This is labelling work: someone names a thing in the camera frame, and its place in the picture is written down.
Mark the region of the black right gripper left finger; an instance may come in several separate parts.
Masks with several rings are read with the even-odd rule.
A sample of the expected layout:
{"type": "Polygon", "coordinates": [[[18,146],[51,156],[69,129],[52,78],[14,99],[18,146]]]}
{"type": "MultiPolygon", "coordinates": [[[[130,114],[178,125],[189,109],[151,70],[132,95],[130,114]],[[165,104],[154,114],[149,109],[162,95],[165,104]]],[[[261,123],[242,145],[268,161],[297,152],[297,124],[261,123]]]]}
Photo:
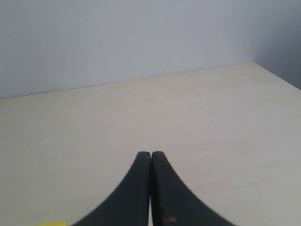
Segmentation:
{"type": "Polygon", "coordinates": [[[138,152],[115,190],[76,226],[147,226],[149,222],[149,152],[138,152]]]}

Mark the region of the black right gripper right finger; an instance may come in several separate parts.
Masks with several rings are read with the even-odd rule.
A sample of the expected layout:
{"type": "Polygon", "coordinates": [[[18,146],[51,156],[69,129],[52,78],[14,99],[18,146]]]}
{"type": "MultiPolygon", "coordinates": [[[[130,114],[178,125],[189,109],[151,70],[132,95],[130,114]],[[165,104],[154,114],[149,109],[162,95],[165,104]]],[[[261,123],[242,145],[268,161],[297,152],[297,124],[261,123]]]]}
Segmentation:
{"type": "Polygon", "coordinates": [[[164,152],[151,155],[150,200],[154,226],[231,226],[179,178],[164,152]]]}

